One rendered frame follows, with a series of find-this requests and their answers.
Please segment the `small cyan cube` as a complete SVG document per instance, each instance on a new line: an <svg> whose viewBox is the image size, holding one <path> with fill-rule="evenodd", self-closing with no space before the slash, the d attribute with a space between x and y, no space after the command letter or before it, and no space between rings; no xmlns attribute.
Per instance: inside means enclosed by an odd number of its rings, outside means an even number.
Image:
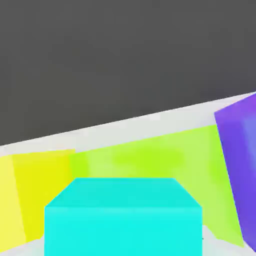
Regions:
<svg viewBox="0 0 256 256"><path fill-rule="evenodd" d="M76 178L44 209L44 256L203 256L202 229L173 178Z"/></svg>

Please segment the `large yellow box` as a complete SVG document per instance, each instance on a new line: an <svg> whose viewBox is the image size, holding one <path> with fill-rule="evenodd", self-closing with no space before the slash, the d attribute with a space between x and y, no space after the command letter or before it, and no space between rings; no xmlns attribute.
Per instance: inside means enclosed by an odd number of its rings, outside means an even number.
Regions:
<svg viewBox="0 0 256 256"><path fill-rule="evenodd" d="M0 157L0 253L43 236L45 206L71 182L74 152Z"/></svg>

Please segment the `large purple box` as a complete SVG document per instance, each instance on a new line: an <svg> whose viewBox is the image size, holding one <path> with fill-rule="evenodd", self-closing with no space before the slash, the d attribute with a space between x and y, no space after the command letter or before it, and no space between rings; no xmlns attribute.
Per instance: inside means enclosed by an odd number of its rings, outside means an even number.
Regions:
<svg viewBox="0 0 256 256"><path fill-rule="evenodd" d="M242 237L256 252L256 93L214 117Z"/></svg>

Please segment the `large lime green box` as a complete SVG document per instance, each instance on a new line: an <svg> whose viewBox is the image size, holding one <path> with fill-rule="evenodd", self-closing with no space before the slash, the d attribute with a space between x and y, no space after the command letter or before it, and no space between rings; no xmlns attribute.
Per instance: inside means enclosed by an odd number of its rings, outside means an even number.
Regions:
<svg viewBox="0 0 256 256"><path fill-rule="evenodd" d="M175 178L202 206L216 238L244 244L215 125L74 153L70 167L75 178Z"/></svg>

